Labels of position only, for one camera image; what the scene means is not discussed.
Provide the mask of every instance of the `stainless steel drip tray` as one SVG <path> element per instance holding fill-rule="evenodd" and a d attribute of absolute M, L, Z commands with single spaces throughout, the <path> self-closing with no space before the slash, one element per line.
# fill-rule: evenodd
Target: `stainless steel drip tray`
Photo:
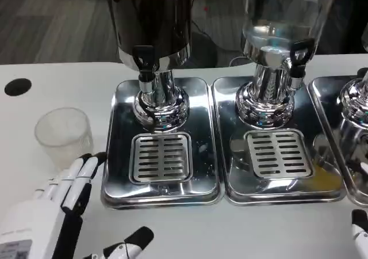
<path fill-rule="evenodd" d="M 243 123 L 235 109 L 237 90 L 251 80 L 220 78 L 212 86 L 228 199 L 236 205 L 342 199 L 343 180 L 329 149 L 319 146 L 323 129 L 306 87 L 294 97 L 291 120 L 263 130 Z"/>
<path fill-rule="evenodd" d="M 108 160 L 101 199 L 116 209 L 212 204 L 221 195 L 207 84 L 177 78 L 189 96 L 189 117 L 167 132 L 149 133 L 133 112 L 138 81 L 122 82 L 113 97 Z"/>
<path fill-rule="evenodd" d="M 184 182 L 190 179 L 188 134 L 141 134 L 133 138 L 130 174 L 133 183 Z"/>
<path fill-rule="evenodd" d="M 357 205 L 368 207 L 368 175 L 361 163 L 368 163 L 368 129 L 346 120 L 342 115 L 340 93 L 354 76 L 322 77 L 308 86 L 329 145 L 344 177 L 349 198 Z"/>
<path fill-rule="evenodd" d="M 248 131 L 251 166 L 260 178 L 302 178 L 312 174 L 312 164 L 306 154 L 299 131 Z"/>

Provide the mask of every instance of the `chrome dispenser base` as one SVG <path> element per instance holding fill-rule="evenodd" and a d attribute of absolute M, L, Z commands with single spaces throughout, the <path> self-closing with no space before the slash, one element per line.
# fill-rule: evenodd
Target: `chrome dispenser base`
<path fill-rule="evenodd" d="M 239 117 L 255 128 L 279 128 L 293 115 L 294 97 L 285 95 L 281 102 L 262 103 L 251 95 L 252 83 L 239 88 L 236 93 L 236 110 Z"/>
<path fill-rule="evenodd" d="M 323 130 L 306 87 L 296 91 L 292 118 L 281 129 L 256 129 L 236 112 L 236 93 L 253 77 L 220 78 L 212 86 L 225 190 L 236 205 L 336 201 L 343 180 L 318 150 Z"/>
<path fill-rule="evenodd" d="M 220 198 L 213 108 L 207 84 L 177 78 L 189 98 L 188 115 L 179 127 L 152 132 L 138 121 L 134 103 L 138 81 L 118 85 L 113 97 L 108 160 L 101 199 L 116 209 L 212 204 Z"/>
<path fill-rule="evenodd" d="M 175 97 L 168 105 L 150 105 L 145 102 L 145 93 L 139 91 L 134 100 L 134 114 L 150 131 L 167 131 L 180 127 L 188 118 L 189 98 L 180 87 L 175 87 Z"/>
<path fill-rule="evenodd" d="M 308 87 L 326 132 L 328 143 L 344 177 L 348 197 L 368 207 L 368 127 L 361 79 L 353 76 L 322 77 Z"/>

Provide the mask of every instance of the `black spigot handle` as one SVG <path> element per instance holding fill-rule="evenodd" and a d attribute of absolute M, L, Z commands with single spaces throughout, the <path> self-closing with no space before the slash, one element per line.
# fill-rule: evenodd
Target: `black spigot handle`
<path fill-rule="evenodd" d="M 155 48 L 151 45 L 136 45 L 133 47 L 133 60 L 139 68 L 139 80 L 150 82 L 155 78 Z"/>
<path fill-rule="evenodd" d="M 290 70 L 290 76 L 292 78 L 303 78 L 305 75 L 305 65 L 312 57 L 315 50 L 315 39 L 305 39 L 295 42 L 290 47 L 290 61 L 292 62 L 292 68 Z M 306 49 L 306 54 L 301 58 L 296 58 L 296 52 Z"/>
<path fill-rule="evenodd" d="M 364 231 L 368 231 L 368 218 L 366 211 L 362 209 L 354 209 L 351 212 L 351 224 L 355 224 L 364 229 Z"/>
<path fill-rule="evenodd" d="M 356 77 L 359 79 L 363 79 L 368 71 L 368 67 L 360 68 L 358 72 L 356 72 Z"/>

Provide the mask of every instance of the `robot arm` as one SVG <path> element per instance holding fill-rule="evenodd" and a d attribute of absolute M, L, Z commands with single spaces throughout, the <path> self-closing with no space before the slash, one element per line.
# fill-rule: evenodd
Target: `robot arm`
<path fill-rule="evenodd" d="M 32 199 L 11 207 L 0 224 L 0 254 L 15 259 L 73 258 L 91 180 L 105 161 L 106 153 L 85 154 L 36 189 Z M 142 227 L 124 243 L 104 249 L 103 256 L 86 258 L 135 258 L 152 239 L 153 232 Z"/>
<path fill-rule="evenodd" d="M 356 209 L 351 213 L 352 236 L 359 255 L 368 259 L 368 218 L 364 210 Z"/>

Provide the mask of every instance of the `stainless steel beverage dispenser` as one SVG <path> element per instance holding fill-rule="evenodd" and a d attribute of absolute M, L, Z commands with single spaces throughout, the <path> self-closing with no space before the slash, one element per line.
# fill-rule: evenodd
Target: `stainless steel beverage dispenser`
<path fill-rule="evenodd" d="M 108 2 L 120 59 L 138 80 L 119 84 L 113 97 L 102 200 L 113 208 L 214 203 L 208 86 L 172 71 L 190 56 L 193 0 Z"/>
<path fill-rule="evenodd" d="M 323 130 L 303 84 L 331 2 L 247 1 L 241 43 L 255 74 L 212 86 L 226 192 L 235 204 L 344 195 L 333 159 L 319 148 Z"/>

